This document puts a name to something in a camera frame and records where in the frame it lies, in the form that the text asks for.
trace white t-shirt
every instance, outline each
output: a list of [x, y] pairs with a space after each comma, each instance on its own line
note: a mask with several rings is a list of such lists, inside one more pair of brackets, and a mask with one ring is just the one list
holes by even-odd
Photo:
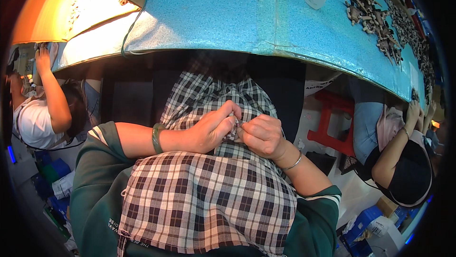
[[[64, 133], [55, 134], [52, 129], [51, 115], [46, 100], [32, 100], [25, 106], [19, 106], [13, 114], [14, 129], [19, 125], [19, 134], [24, 142], [32, 147], [49, 149], [55, 142], [61, 139]], [[52, 149], [62, 148], [66, 142], [62, 142]]]

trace silver bangle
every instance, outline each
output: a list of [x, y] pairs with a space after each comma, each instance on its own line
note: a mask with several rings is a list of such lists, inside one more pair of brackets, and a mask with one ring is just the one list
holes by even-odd
[[405, 127], [402, 127], [401, 129], [403, 129], [403, 130], [405, 131], [405, 133], [407, 133], [407, 137], [408, 137], [408, 139], [410, 140], [410, 134], [409, 134], [409, 132], [407, 131], [407, 129], [405, 129]]
[[293, 166], [288, 167], [288, 168], [282, 168], [282, 170], [283, 170], [283, 171], [285, 171], [285, 170], [290, 170], [291, 168], [293, 168], [294, 166], [296, 166], [296, 165], [299, 163], [299, 161], [301, 161], [301, 158], [302, 158], [302, 152], [301, 152], [301, 150], [299, 150], [299, 159], [298, 159], [298, 161], [296, 161], [296, 163], [294, 163]]

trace plaid cloth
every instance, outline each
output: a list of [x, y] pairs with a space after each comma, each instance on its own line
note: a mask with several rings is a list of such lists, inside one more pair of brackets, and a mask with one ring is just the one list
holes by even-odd
[[[191, 128], [226, 100], [241, 107], [241, 121], [261, 113], [277, 117], [252, 79], [236, 84], [207, 76], [211, 62], [200, 53], [175, 83], [161, 117], [167, 129]], [[125, 190], [118, 256], [128, 239], [186, 254], [245, 245], [282, 256], [296, 211], [295, 189], [271, 160], [232, 136], [213, 156], [167, 152], [136, 161]]]

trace hand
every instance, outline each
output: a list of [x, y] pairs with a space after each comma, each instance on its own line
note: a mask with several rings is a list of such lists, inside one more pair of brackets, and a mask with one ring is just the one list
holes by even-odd
[[423, 109], [420, 107], [420, 108], [419, 108], [418, 120], [416, 121], [416, 125], [415, 125], [415, 129], [418, 130], [419, 132], [422, 132], [422, 131], [423, 131], [423, 123], [424, 123], [424, 120], [425, 120], [425, 112], [424, 112]]
[[40, 48], [35, 52], [35, 60], [37, 62], [37, 71], [40, 75], [51, 71], [51, 60], [49, 51], [46, 48]]
[[182, 131], [182, 149], [201, 154], [214, 149], [236, 123], [234, 116], [229, 116], [232, 112], [237, 119], [241, 119], [241, 108], [227, 100], [219, 110], [206, 113], [193, 127]]
[[285, 152], [286, 140], [282, 136], [279, 119], [260, 114], [236, 129], [239, 141], [261, 157], [277, 160]]
[[22, 92], [22, 79], [20, 78], [19, 73], [13, 73], [8, 76], [8, 79], [10, 81], [10, 90], [11, 93], [18, 93], [20, 94]]
[[407, 117], [405, 118], [405, 124], [414, 127], [419, 117], [420, 106], [418, 101], [412, 100], [408, 103]]
[[437, 104], [434, 100], [431, 100], [430, 101], [430, 105], [429, 105], [429, 110], [428, 110], [428, 115], [430, 118], [432, 118], [434, 116], [434, 114], [436, 113], [436, 109], [437, 109]]

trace green cable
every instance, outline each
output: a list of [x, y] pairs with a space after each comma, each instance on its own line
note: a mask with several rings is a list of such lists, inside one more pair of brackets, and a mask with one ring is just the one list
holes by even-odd
[[122, 56], [124, 56], [125, 58], [127, 58], [127, 56], [125, 55], [124, 45], [125, 45], [125, 42], [127, 41], [128, 34], [129, 34], [130, 31], [133, 29], [134, 24], [136, 23], [136, 21], [138, 20], [138, 18], [139, 18], [140, 15], [141, 15], [141, 13], [142, 13], [143, 10], [145, 9], [146, 3], [147, 3], [147, 0], [145, 0], [144, 6], [143, 6], [143, 7], [141, 8], [141, 10], [138, 12], [138, 15], [136, 16], [136, 18], [134, 19], [134, 21], [133, 21], [133, 23], [131, 24], [130, 28], [128, 29], [127, 34], [126, 34], [125, 37], [123, 38], [122, 48], [120, 49], [120, 53], [121, 53]]

